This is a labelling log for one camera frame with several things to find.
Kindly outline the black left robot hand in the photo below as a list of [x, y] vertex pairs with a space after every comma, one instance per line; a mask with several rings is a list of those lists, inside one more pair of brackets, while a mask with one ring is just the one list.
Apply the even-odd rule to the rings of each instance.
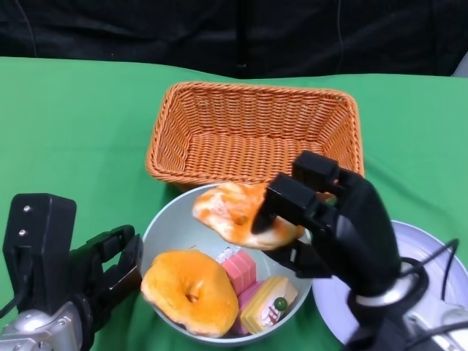
[[100, 233], [70, 253], [69, 288], [85, 301], [93, 331], [110, 319], [112, 310], [140, 287], [143, 242], [126, 224]]

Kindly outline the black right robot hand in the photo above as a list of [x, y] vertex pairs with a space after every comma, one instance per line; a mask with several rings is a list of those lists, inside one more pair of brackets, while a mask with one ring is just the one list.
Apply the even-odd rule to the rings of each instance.
[[363, 176], [311, 151], [268, 185], [252, 232], [272, 228], [276, 219], [301, 226], [310, 244], [295, 239], [269, 256], [298, 278], [341, 279], [356, 295], [389, 290], [401, 271], [396, 235], [374, 186]]

